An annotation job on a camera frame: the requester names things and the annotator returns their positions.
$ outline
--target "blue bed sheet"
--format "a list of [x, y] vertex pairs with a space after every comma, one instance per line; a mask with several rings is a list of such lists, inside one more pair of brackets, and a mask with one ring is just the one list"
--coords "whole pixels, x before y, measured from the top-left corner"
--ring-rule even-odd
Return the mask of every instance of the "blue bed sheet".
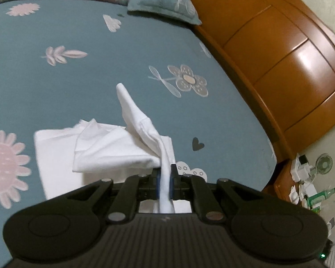
[[261, 190], [269, 181], [276, 162], [266, 133], [188, 26], [93, 0], [3, 3], [0, 267], [10, 259], [5, 221], [45, 200], [34, 132], [93, 118], [124, 126], [120, 82], [159, 133], [172, 138], [177, 161], [204, 170], [209, 182], [225, 177]]

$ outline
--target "teal pillow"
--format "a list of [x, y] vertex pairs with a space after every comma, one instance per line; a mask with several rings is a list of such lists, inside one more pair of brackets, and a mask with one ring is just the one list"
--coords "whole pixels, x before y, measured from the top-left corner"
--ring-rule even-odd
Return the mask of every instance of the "teal pillow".
[[130, 0], [128, 11], [151, 12], [193, 25], [201, 24], [190, 0]]

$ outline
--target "bed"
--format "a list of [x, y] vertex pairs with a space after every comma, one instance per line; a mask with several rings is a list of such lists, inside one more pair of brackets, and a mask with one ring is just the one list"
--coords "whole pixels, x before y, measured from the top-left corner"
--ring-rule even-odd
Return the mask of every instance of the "bed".
[[[34, 133], [93, 118], [124, 126], [118, 83], [172, 138], [176, 161], [203, 170], [208, 182], [226, 177], [261, 191], [277, 162], [335, 124], [335, 35], [300, 0], [191, 0], [202, 21], [193, 27], [128, 13], [128, 1], [0, 0], [0, 267], [10, 259], [5, 221], [45, 200]], [[300, 41], [280, 39], [275, 27], [251, 42], [262, 31], [244, 30], [248, 23], [276, 23], [284, 7], [297, 11], [300, 26], [287, 30], [300, 31]], [[300, 30], [305, 23], [315, 39]], [[331, 50], [317, 48], [322, 39]], [[314, 53], [311, 66], [293, 68], [303, 46], [295, 57]], [[320, 58], [325, 63], [313, 68]], [[287, 72], [270, 72], [284, 60]]]

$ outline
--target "white cloth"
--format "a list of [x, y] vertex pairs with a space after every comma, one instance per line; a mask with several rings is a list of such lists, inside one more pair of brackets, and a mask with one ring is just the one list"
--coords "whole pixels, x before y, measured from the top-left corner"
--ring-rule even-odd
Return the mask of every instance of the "white cloth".
[[35, 133], [36, 161], [47, 199], [103, 178], [124, 182], [161, 167], [160, 200], [155, 212], [173, 213], [169, 199], [171, 138], [160, 136], [122, 84], [117, 95], [127, 127], [81, 120], [73, 128]]

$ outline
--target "wooden headboard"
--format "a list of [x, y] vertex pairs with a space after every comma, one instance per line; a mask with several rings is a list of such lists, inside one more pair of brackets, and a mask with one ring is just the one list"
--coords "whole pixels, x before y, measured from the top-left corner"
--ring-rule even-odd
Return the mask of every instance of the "wooden headboard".
[[335, 125], [335, 34], [301, 0], [191, 0], [194, 27], [250, 106], [278, 162]]

